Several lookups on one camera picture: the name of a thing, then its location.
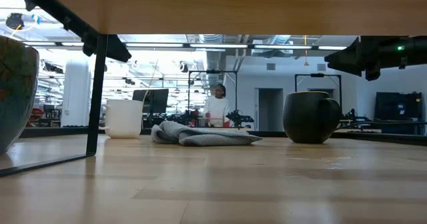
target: cable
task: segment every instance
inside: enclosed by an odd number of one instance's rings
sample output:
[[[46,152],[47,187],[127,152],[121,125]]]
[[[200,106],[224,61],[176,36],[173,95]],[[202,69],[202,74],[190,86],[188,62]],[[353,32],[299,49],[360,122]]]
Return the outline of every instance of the cable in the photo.
[[[155,62],[155,66],[154,66],[154,70],[153,70],[153,75],[151,75],[151,80],[149,80],[149,84],[148,84],[147,88],[151,87],[151,83],[153,82],[154,73],[155,73],[155,70],[157,70],[157,64],[158,63],[159,63],[159,59],[157,58],[157,61]],[[147,91],[144,94],[144,98],[142,99],[142,111],[144,110],[145,97],[147,97],[148,91],[149,90],[147,89]]]
[[[362,124],[378,124],[378,125],[427,125],[426,121],[361,121],[358,123],[352,123],[349,125],[345,125],[343,127],[339,127],[336,130],[344,129],[347,127],[353,127]]]

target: folded towel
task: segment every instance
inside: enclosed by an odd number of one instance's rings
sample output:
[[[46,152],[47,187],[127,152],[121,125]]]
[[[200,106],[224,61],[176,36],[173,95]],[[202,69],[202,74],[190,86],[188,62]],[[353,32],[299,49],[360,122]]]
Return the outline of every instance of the folded towel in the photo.
[[[176,143],[184,146],[249,145],[262,138],[246,131],[224,131],[190,128],[174,121],[164,121],[151,129],[151,139],[156,143]]]

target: computer monitor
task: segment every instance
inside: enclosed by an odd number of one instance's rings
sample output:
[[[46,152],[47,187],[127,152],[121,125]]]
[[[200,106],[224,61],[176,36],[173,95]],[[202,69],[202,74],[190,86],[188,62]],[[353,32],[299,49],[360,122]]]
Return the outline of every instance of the computer monitor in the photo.
[[[142,101],[147,91],[142,112],[150,113],[150,107],[152,107],[153,113],[166,113],[169,89],[135,90],[132,100]]]

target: wooden tabletop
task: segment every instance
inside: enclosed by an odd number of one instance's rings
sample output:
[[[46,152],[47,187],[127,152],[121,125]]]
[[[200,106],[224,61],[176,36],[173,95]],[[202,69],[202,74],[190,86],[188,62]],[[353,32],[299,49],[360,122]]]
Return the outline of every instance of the wooden tabletop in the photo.
[[[59,0],[104,34],[425,35],[427,0]]]
[[[19,139],[14,164],[85,151]],[[329,139],[182,147],[99,136],[95,157],[0,179],[4,224],[427,223],[427,148]]]

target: doorway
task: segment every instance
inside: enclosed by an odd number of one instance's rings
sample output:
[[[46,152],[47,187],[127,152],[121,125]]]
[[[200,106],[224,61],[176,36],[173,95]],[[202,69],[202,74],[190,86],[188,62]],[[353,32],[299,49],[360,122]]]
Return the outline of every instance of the doorway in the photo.
[[[284,131],[283,128],[283,89],[255,89],[255,130]]]

